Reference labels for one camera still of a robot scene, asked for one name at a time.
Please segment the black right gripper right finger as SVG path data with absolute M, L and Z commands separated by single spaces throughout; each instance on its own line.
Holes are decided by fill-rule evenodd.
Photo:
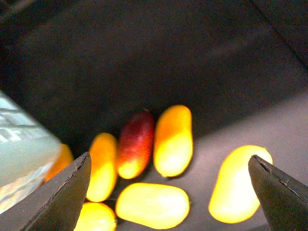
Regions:
M 257 155 L 248 162 L 253 189 L 272 231 L 308 229 L 308 187 Z

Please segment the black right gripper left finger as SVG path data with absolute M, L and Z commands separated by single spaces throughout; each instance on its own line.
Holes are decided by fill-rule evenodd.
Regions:
M 91 174 L 85 152 L 57 175 L 0 216 L 2 231 L 72 231 L 82 209 Z

